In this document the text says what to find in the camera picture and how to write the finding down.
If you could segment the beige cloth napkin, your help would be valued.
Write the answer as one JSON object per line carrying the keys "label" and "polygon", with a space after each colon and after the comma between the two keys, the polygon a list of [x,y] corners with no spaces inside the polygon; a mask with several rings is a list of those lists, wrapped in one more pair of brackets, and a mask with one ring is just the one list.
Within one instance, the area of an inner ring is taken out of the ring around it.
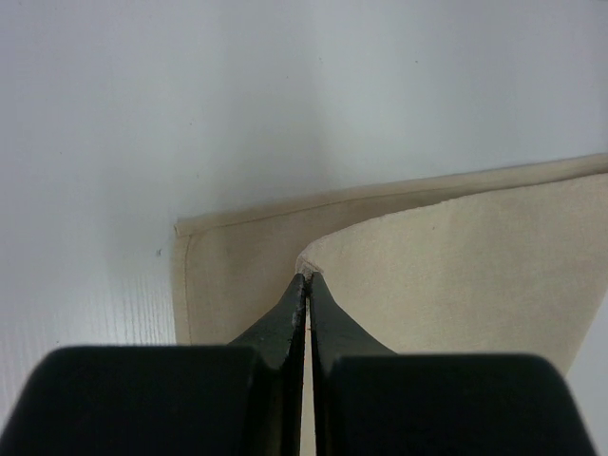
{"label": "beige cloth napkin", "polygon": [[607,158],[360,187],[180,221],[176,338],[232,342],[305,279],[300,450],[317,454],[308,284],[398,354],[570,370],[607,291]]}

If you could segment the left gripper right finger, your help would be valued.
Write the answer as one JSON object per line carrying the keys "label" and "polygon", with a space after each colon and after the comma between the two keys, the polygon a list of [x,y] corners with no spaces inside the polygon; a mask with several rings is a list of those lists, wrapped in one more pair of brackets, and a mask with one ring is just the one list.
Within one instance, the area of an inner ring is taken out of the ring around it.
{"label": "left gripper right finger", "polygon": [[320,455],[592,455],[569,388],[531,354],[398,354],[308,284]]}

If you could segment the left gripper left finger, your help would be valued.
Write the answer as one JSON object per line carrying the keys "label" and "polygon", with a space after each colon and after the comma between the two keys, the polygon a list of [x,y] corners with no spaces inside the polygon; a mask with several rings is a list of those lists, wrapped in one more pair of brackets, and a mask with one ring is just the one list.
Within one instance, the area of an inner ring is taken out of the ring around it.
{"label": "left gripper left finger", "polygon": [[71,347],[30,375],[5,455],[296,455],[305,279],[232,342]]}

